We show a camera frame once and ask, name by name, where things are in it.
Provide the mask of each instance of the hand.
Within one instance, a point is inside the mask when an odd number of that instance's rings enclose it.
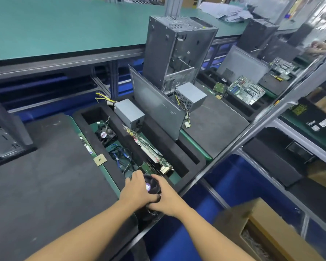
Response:
[[[145,206],[149,202],[156,202],[158,194],[149,194],[146,190],[146,182],[140,170],[133,172],[132,179],[126,178],[126,186],[120,194],[120,202],[132,207],[133,212]]]
[[[159,175],[151,175],[160,184],[162,195],[157,203],[150,203],[148,208],[162,212],[166,215],[180,219],[181,215],[189,208],[187,203],[174,191],[173,187]]]

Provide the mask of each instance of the person's left hand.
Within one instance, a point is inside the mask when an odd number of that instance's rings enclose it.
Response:
[[[126,178],[126,186],[120,194],[120,202],[128,204],[133,211],[140,209],[150,202],[159,199],[158,194],[150,194],[146,190],[146,182],[140,170],[133,172],[132,179]]]

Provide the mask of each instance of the person's right hand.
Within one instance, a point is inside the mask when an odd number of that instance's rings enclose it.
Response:
[[[156,210],[164,213],[165,215],[173,216],[179,219],[180,215],[186,212],[186,208],[189,208],[189,206],[163,177],[155,174],[152,174],[151,176],[159,182],[162,196],[159,202],[150,203],[148,207],[152,210]]]

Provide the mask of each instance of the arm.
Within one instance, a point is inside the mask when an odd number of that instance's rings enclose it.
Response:
[[[163,177],[158,175],[152,175],[152,177],[158,180],[162,196],[160,202],[151,203],[149,208],[179,219],[191,236],[193,244],[202,260],[254,261],[240,247],[189,207]]]
[[[125,220],[157,198],[147,192],[143,173],[136,171],[131,180],[126,179],[120,199],[113,206],[62,235],[26,261],[96,260]]]

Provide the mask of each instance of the stack of papers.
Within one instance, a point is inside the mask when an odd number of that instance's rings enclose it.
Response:
[[[198,8],[217,19],[222,18],[227,22],[240,22],[248,18],[253,18],[249,11],[243,10],[239,6],[225,3],[203,2]]]

